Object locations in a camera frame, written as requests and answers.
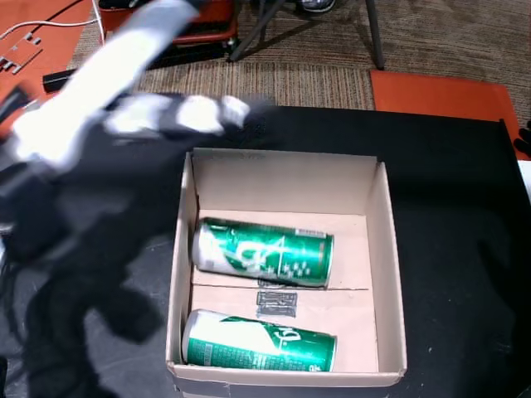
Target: aluminum can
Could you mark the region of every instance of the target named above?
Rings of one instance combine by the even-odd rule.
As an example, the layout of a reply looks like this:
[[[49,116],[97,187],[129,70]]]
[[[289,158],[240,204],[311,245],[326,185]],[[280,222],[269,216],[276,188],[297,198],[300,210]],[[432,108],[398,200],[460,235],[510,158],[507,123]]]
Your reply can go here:
[[[190,313],[183,334],[188,364],[275,371],[332,371],[336,337],[205,309]]]
[[[322,232],[205,218],[192,246],[198,269],[323,287],[329,281],[334,237]]]

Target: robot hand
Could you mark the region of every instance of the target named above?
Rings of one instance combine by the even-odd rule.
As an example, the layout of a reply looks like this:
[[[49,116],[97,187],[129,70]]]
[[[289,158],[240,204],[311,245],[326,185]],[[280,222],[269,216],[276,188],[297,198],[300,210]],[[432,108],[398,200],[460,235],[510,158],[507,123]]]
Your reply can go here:
[[[242,127],[252,106],[234,97],[124,96],[198,14],[202,1],[154,0],[141,7],[57,96],[15,120],[4,147],[11,157],[45,163],[62,174],[79,162],[94,123],[103,122],[109,133],[121,138],[221,135],[228,125]]]

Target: carpet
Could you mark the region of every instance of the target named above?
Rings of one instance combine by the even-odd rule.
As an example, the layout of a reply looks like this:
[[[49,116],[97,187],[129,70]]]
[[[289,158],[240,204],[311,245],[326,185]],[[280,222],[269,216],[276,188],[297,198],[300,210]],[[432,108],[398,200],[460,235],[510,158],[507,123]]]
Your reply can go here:
[[[244,60],[149,72],[139,87],[262,92],[279,104],[373,109],[368,74],[373,52],[364,4],[339,0],[332,12],[314,20],[286,4],[268,26],[265,42],[255,42]],[[529,0],[392,0],[377,6],[386,70],[502,84],[519,122],[531,119]],[[255,22],[256,9],[243,5],[240,36]],[[95,27],[87,27],[72,65],[96,47]]]

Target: black table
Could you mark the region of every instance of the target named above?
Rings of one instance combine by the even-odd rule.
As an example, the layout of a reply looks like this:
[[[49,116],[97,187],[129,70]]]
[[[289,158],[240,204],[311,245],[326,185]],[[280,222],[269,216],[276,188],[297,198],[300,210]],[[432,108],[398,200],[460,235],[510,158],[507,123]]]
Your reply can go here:
[[[278,388],[275,398],[511,397],[531,383],[531,209],[502,124],[281,108],[217,145],[387,164],[409,370],[390,388]],[[2,318],[7,396],[178,396],[163,360],[177,151],[111,147],[94,131],[61,195],[76,235],[13,278],[10,314],[23,345]],[[271,396],[247,386],[234,393]]]

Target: open cardboard box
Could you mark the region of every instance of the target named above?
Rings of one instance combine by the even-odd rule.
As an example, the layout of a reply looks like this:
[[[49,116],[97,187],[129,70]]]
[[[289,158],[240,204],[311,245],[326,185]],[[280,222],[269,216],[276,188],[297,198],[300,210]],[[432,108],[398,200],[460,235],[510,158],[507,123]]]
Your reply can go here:
[[[185,160],[168,315],[166,362],[199,386],[389,386],[407,369],[402,292],[387,174],[376,158],[327,153],[196,149]],[[192,267],[197,220],[215,216],[334,234],[327,289],[284,288],[290,316],[257,305],[270,287]],[[183,364],[188,314],[205,308],[338,337],[331,372],[257,371]],[[178,382],[178,385],[189,385]],[[206,395],[205,391],[192,391]]]

